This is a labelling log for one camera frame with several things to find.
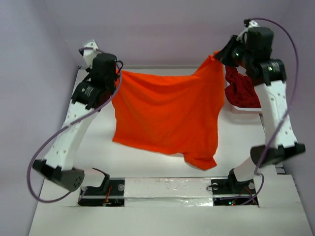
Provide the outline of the orange t shirt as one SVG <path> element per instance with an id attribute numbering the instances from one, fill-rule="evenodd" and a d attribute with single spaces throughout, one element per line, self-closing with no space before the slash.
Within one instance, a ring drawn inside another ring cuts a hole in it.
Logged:
<path id="1" fill-rule="evenodd" d="M 113 99 L 113 141 L 167 155 L 180 153 L 201 170 L 216 166 L 218 118 L 224 105 L 223 65 L 209 55 L 190 75 L 122 72 Z"/>

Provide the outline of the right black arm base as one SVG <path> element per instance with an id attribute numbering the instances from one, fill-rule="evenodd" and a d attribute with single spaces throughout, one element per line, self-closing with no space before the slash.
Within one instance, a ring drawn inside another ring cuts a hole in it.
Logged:
<path id="1" fill-rule="evenodd" d="M 215 178 L 211 180 L 206 190 L 212 193 L 214 206 L 258 205 L 257 197 L 247 203 L 256 194 L 255 184 L 252 179 L 232 185 L 227 178 Z"/>

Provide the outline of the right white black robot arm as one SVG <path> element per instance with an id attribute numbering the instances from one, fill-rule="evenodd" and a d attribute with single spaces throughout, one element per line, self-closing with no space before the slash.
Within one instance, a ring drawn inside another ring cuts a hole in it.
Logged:
<path id="1" fill-rule="evenodd" d="M 266 27 L 247 27 L 233 35 L 215 59 L 223 65 L 242 67 L 259 99 L 265 129 L 265 144 L 254 146 L 250 156 L 229 172 L 225 186 L 240 192 L 258 168 L 275 165 L 305 152 L 293 132 L 286 100 L 286 72 L 280 59 L 272 59 L 274 33 Z"/>

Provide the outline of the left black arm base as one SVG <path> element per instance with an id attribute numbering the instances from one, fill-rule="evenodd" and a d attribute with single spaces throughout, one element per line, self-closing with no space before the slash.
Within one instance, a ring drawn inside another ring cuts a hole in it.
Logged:
<path id="1" fill-rule="evenodd" d="M 88 186 L 80 190 L 78 205 L 82 207 L 123 207 L 125 179 L 111 178 L 107 190 Z"/>

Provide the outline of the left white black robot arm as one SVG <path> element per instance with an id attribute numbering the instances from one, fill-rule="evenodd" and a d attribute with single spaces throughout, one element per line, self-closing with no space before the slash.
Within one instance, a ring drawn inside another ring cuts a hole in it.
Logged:
<path id="1" fill-rule="evenodd" d="M 114 54 L 96 53 L 92 59 L 86 52 L 82 54 L 89 65 L 87 75 L 73 91 L 66 119 L 53 136 L 52 147 L 31 165 L 33 170 L 69 192 L 76 191 L 85 177 L 83 170 L 73 166 L 76 152 L 98 112 L 117 94 L 123 66 Z"/>

